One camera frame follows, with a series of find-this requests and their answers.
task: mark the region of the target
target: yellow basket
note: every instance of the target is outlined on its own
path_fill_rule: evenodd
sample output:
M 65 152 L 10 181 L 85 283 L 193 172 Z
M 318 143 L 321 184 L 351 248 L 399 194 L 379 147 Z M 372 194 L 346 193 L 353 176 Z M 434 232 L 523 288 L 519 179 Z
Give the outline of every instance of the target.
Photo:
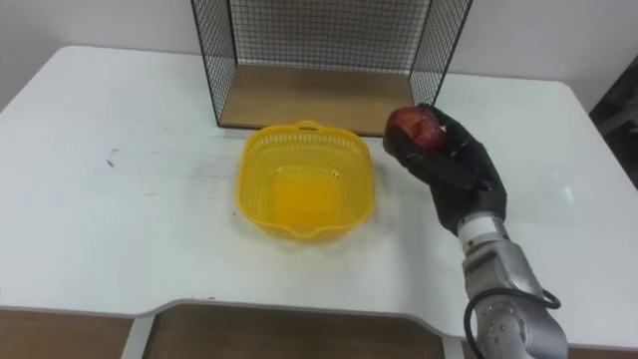
M 246 143 L 236 195 L 243 214 L 271 234 L 334 238 L 374 207 L 368 147 L 312 121 L 265 128 Z

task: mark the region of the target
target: white table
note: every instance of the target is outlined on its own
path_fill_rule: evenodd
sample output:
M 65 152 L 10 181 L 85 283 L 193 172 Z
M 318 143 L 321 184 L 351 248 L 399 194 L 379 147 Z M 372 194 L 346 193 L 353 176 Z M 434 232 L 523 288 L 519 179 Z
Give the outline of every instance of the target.
M 569 342 L 638 348 L 638 194 L 569 88 L 449 75 L 438 106 L 488 148 Z M 463 253 L 428 188 L 372 139 L 366 224 L 269 238 L 233 199 L 248 135 L 216 126 L 198 56 L 60 50 L 0 115 L 0 305 L 145 317 L 130 357 L 184 302 L 405 316 L 458 354 Z

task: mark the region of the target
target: black cable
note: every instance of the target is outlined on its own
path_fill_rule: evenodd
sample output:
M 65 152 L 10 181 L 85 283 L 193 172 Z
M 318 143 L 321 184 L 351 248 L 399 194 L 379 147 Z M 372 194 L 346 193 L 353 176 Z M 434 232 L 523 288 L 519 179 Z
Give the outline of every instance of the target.
M 544 289 L 542 290 L 542 295 L 549 300 L 546 300 L 544 298 L 538 297 L 533 294 L 529 294 L 527 292 L 524 292 L 518 289 L 511 289 L 511 288 L 494 288 L 494 289 L 483 291 L 475 295 L 475 297 L 472 298 L 470 302 L 468 302 L 468 306 L 466 306 L 466 312 L 464 313 L 464 316 L 463 316 L 463 329 L 466 332 L 466 338 L 468 339 L 468 344 L 470 344 L 470 347 L 472 348 L 472 351 L 477 356 L 477 359 L 484 359 L 484 357 L 482 353 L 480 352 L 479 345 L 477 344 L 477 341 L 475 340 L 475 336 L 472 333 L 472 322 L 471 322 L 472 313 L 474 312 L 475 307 L 477 306 L 477 304 L 479 304 L 480 301 L 495 295 L 509 295 L 509 296 L 523 298 L 534 304 L 538 304 L 542 307 L 545 307 L 547 309 L 558 309 L 560 308 L 560 305 L 561 305 L 560 300 L 558 300 L 558 298 L 556 298 L 555 295 L 551 294 L 549 291 Z

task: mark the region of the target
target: wooden base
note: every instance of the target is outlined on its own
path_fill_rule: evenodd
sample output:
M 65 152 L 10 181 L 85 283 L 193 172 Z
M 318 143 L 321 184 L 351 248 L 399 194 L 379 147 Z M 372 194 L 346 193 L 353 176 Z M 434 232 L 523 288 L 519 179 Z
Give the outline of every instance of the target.
M 407 75 L 239 65 L 219 123 L 262 128 L 314 120 L 381 136 L 390 113 L 412 105 Z

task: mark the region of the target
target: red apple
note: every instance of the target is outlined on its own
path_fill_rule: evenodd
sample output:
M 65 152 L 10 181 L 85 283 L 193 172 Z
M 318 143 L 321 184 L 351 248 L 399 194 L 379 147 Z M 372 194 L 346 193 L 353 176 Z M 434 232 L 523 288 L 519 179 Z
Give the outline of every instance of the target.
M 436 151 L 443 145 L 444 132 L 439 119 L 432 111 L 422 107 L 414 106 L 393 112 L 386 123 L 386 131 L 392 126 L 400 127 L 427 152 Z

